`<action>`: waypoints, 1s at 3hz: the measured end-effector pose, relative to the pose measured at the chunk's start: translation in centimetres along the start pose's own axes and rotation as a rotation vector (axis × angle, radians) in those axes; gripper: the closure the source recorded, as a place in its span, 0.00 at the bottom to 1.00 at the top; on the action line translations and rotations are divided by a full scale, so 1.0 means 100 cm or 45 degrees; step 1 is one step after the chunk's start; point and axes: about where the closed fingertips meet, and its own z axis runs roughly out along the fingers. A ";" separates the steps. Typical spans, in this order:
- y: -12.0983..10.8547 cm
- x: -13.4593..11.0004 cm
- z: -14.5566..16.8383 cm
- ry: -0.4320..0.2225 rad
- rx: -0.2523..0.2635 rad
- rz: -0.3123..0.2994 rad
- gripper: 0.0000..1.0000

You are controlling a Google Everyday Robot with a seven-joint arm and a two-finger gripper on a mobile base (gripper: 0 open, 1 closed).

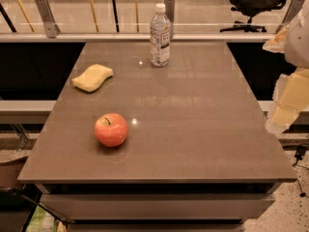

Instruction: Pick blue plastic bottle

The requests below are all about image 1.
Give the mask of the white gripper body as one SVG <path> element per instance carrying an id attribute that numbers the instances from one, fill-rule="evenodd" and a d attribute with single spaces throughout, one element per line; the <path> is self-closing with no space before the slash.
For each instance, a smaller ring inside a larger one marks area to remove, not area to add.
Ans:
<path id="1" fill-rule="evenodd" d="M 285 41 L 285 59 L 298 68 L 309 68 L 309 8 L 291 21 Z"/>

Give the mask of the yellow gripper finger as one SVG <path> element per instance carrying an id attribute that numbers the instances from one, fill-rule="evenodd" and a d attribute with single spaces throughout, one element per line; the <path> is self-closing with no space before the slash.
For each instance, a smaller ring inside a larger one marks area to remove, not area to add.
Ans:
<path id="1" fill-rule="evenodd" d="M 309 105 L 309 70 L 281 74 L 276 81 L 265 128 L 272 134 L 287 130 Z"/>
<path id="2" fill-rule="evenodd" d="M 273 38 L 264 43 L 263 50 L 272 53 L 284 53 L 288 29 L 289 26 L 283 27 Z"/>

